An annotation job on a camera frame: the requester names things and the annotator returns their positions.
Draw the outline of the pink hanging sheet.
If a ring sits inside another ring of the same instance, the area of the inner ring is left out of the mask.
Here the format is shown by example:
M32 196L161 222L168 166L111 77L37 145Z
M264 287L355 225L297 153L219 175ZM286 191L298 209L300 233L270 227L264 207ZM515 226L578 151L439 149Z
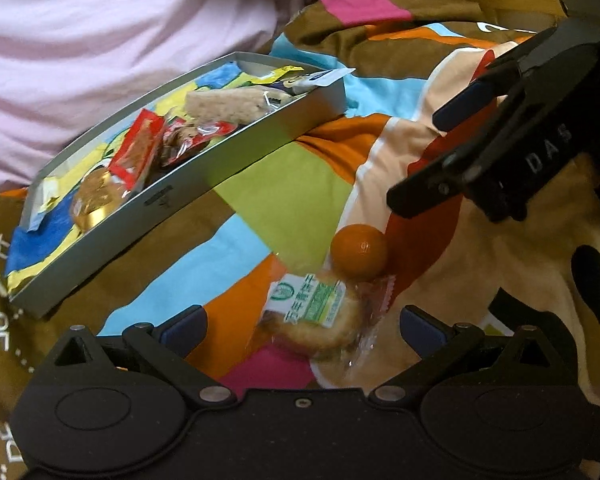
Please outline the pink hanging sheet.
M0 0L0 192L159 84L254 50L311 0Z

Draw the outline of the grey tray with drawing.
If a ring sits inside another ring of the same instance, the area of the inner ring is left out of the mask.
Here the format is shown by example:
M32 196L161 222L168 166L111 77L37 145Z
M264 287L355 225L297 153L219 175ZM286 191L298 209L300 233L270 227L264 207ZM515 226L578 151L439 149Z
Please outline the grey tray with drawing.
M304 74L321 69L271 55L234 52L162 84L122 107L64 148L34 178L18 226L12 234L4 280L8 303L42 318L62 300L171 214L239 171L271 154L316 126L340 116L346 108L343 81L293 96L288 104L237 130L180 164L163 168L160 148L146 180L93 229L82 233L70 206L82 180L108 166L125 133L143 108L166 120L193 120L184 110L188 92L248 86L251 75L262 76L284 65L300 66Z

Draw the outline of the puffed rice bar packet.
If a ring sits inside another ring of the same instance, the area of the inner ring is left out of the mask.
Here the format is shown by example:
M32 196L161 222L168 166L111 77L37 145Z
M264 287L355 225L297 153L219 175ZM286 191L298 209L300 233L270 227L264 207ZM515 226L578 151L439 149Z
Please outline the puffed rice bar packet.
M230 122L248 125L293 99L285 91L262 86L192 91L186 94L184 110L198 124Z

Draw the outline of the yellow green cracker packet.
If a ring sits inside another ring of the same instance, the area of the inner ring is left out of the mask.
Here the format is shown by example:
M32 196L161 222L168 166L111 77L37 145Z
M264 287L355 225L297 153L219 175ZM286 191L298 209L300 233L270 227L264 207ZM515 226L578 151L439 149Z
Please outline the yellow green cracker packet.
M250 84L274 84L274 82L282 81L285 78L291 78L304 73L304 69L300 66L284 65L274 68L269 73L262 76L251 75L248 79Z

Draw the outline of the red packet braised eggs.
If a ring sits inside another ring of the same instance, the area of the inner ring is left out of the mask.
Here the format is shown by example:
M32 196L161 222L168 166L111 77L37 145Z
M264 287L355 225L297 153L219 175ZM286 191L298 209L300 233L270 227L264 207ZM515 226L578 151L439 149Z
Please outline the red packet braised eggs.
M160 164L163 168L180 164L236 130L237 126L230 122L197 124L193 120L175 117L163 133Z

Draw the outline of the orange mandarin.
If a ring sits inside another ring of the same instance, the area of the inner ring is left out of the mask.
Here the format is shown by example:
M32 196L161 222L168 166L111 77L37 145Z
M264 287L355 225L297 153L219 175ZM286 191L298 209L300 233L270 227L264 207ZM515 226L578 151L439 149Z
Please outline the orange mandarin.
M374 280L387 265L386 236L368 224L344 226L332 238L330 260L334 271L347 280Z

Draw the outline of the red chicken foot snack packet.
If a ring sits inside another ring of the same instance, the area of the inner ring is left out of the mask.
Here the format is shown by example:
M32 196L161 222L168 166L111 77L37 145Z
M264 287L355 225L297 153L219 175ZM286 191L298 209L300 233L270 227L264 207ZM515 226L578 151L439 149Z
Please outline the red chicken foot snack packet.
M163 116L143 108L125 133L108 170L122 182L128 192L136 191L146 180L160 148L165 125Z

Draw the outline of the colourful cartoon bedspread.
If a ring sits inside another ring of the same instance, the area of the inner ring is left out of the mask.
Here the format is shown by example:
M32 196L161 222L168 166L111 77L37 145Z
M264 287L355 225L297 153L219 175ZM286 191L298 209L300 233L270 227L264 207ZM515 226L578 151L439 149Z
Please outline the colourful cartoon bedspread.
M432 112L524 41L480 22L477 7L450 0L322 0L280 35L273 53L355 69L346 117L318 127L195 200L148 233L50 318L19 331L38 364L60 333L81 322L115 333L160 321L191 304L209 315L189 362L235 389L379 385L414 364L398 329L404 304L447 323L501 331L489 304L499 290L565 323L577 345L579 382L600 404L600 320L570 266L577 248L600 252L597 176L580 156L535 195L528 218L490 222L464 197L413 219L392 214L391 185L466 140L468 127L434 130ZM373 349L354 367L294 356L254 334L268 285L314 272L343 226L387 235L396 278Z

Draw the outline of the gold snack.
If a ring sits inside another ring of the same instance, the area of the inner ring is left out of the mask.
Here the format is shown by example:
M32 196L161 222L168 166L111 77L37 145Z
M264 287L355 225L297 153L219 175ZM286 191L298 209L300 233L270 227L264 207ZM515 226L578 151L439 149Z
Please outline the gold snack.
M125 187L105 167L91 171L74 194L70 214L73 223L85 233L105 220L123 203Z

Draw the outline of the green label biscuit packet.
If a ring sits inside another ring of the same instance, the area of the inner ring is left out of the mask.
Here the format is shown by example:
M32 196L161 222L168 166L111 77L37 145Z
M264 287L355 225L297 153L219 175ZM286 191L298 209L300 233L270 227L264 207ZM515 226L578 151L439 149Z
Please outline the green label biscuit packet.
M354 367L373 349L396 278L348 281L330 271L272 281L254 334L299 356Z

